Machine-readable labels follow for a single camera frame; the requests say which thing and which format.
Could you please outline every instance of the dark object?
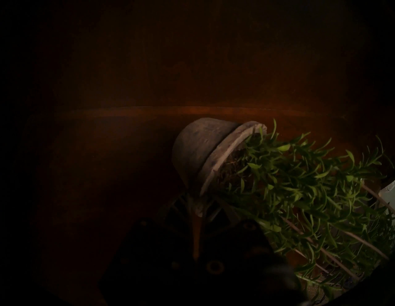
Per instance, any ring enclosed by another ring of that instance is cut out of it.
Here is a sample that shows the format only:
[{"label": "dark object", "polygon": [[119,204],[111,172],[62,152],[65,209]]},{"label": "dark object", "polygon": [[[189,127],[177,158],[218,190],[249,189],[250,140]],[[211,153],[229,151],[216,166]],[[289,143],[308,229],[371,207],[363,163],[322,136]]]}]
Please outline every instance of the dark object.
[{"label": "dark object", "polygon": [[395,254],[392,253],[385,266],[376,268],[373,273],[353,289],[329,302],[328,306],[395,305]]},{"label": "dark object", "polygon": [[20,280],[18,283],[10,284],[10,290],[0,287],[0,305],[50,305],[50,306],[72,306],[58,296],[49,292],[34,282]]},{"label": "dark object", "polygon": [[312,305],[319,305],[319,304],[321,304],[325,300],[325,298],[326,298],[326,295],[324,293],[324,295],[321,298],[321,300],[314,301]]},{"label": "dark object", "polygon": [[170,207],[163,225],[143,219],[133,226],[99,284],[109,306],[309,304],[292,267],[273,253],[259,225],[233,225],[216,201],[203,212],[202,252],[195,262],[191,210],[179,204]]}]

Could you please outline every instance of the clay pot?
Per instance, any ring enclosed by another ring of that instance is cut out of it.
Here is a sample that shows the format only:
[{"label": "clay pot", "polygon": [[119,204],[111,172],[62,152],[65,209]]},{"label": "clay pot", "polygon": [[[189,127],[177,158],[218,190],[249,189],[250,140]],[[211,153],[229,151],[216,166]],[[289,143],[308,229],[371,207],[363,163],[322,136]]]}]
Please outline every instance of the clay pot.
[{"label": "clay pot", "polygon": [[201,118],[187,125],[173,145],[172,162],[189,192],[202,196],[228,156],[253,133],[266,126]]}]

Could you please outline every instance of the dark background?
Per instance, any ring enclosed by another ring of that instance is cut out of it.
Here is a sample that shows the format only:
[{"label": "dark background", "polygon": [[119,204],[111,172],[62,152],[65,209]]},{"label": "dark background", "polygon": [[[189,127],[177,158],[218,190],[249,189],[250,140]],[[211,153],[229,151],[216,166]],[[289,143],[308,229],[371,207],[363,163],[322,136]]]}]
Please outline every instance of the dark background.
[{"label": "dark background", "polygon": [[4,291],[104,304],[133,221],[182,189],[171,146],[197,118],[276,118],[283,139],[356,156],[378,134],[394,159],[394,16],[390,1],[4,5]]}]

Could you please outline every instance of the herb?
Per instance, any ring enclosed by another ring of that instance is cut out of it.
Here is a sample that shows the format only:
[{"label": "herb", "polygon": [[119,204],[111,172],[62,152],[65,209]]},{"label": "herb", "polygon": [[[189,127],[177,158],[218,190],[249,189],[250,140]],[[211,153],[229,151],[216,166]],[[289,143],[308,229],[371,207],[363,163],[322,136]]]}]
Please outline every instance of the herb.
[{"label": "herb", "polygon": [[[375,149],[356,163],[348,150],[327,158],[331,140],[316,149],[307,135],[282,142],[275,129],[254,134],[238,153],[241,170],[232,173],[238,179],[218,186],[240,214],[258,221],[275,252],[302,254],[308,263],[295,274],[331,297],[333,290],[345,289],[350,276],[365,278],[386,260],[395,242],[395,216],[386,206],[368,204],[364,185],[383,177],[374,166],[386,157],[381,141],[381,153]],[[325,271],[324,281],[313,277],[316,266]]]}]

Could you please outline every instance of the wooden stick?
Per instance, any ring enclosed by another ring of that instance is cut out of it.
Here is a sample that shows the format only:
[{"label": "wooden stick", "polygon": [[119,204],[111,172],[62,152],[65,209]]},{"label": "wooden stick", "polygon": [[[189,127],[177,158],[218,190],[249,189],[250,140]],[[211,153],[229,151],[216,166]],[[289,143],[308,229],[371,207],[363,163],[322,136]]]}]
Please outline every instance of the wooden stick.
[{"label": "wooden stick", "polygon": [[387,202],[384,201],[384,199],[379,196],[377,193],[375,193],[373,190],[371,190],[368,186],[366,186],[364,183],[362,183],[362,188],[365,189],[367,192],[369,192],[372,196],[374,196],[376,199],[380,201],[381,204],[383,204],[385,207],[388,208],[390,212],[392,212],[393,215],[395,215],[395,209],[393,209]]},{"label": "wooden stick", "polygon": [[382,257],[384,257],[386,260],[389,260],[388,256],[386,254],[384,254],[383,252],[381,252],[378,248],[376,248],[374,245],[370,244],[369,242],[363,240],[361,237],[358,237],[357,235],[350,233],[350,232],[344,232],[346,235],[355,238],[356,240],[358,240],[359,242],[363,243],[364,245],[370,247],[372,250],[376,251],[377,253],[379,253]]},{"label": "wooden stick", "polygon": [[[299,234],[301,234],[301,235],[304,234],[304,233],[303,233],[300,229],[298,229],[298,228],[296,227],[296,225],[293,224],[291,221],[287,220],[287,219],[284,218],[284,217],[281,217],[281,218],[282,218],[290,227],[292,227],[295,231],[297,231]],[[314,241],[313,241],[310,237],[307,237],[306,239],[307,239],[310,243],[312,243],[315,247],[317,247],[317,246],[314,244]],[[329,257],[330,259],[332,259],[339,267],[341,267],[344,271],[346,271],[352,278],[354,278],[355,280],[359,280],[359,279],[360,279],[360,278],[359,278],[358,276],[356,276],[353,272],[351,272],[346,266],[344,266],[341,262],[339,262],[339,261],[338,261],[336,258],[334,258],[331,254],[329,254],[327,250],[325,250],[324,248],[321,248],[320,251],[321,251],[322,253],[324,253],[325,255],[327,255],[327,257]]]},{"label": "wooden stick", "polygon": [[[317,282],[315,280],[311,280],[310,278],[304,277],[304,276],[302,276],[300,274],[296,274],[296,276],[299,277],[301,280],[305,280],[305,281],[311,282],[314,285],[321,285],[321,282]],[[326,285],[334,285],[334,283],[325,283],[325,284]],[[343,290],[343,288],[338,288],[338,287],[332,287],[332,289],[333,290],[339,290],[339,291]]]},{"label": "wooden stick", "polygon": [[[296,253],[298,253],[299,255],[302,255],[304,258],[307,259],[307,257],[304,256],[303,253],[302,253],[301,251],[299,251],[299,250],[297,250],[297,249],[292,249],[292,250],[295,251]],[[320,268],[321,270],[323,270],[324,272],[326,272],[327,274],[332,275],[331,273],[329,273],[328,270],[326,270],[325,268],[323,268],[323,267],[320,266],[319,264],[316,263],[316,266],[317,266],[318,268]]]}]

